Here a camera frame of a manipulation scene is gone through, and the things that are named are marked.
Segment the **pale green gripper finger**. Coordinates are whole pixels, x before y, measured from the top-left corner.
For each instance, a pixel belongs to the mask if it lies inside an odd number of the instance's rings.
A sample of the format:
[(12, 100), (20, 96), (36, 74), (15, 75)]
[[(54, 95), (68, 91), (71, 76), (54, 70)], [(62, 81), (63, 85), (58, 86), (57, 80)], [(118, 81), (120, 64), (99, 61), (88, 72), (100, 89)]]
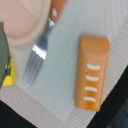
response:
[(7, 38), (4, 32), (4, 23), (0, 22), (0, 88), (7, 74), (7, 67), (10, 64), (10, 52)]

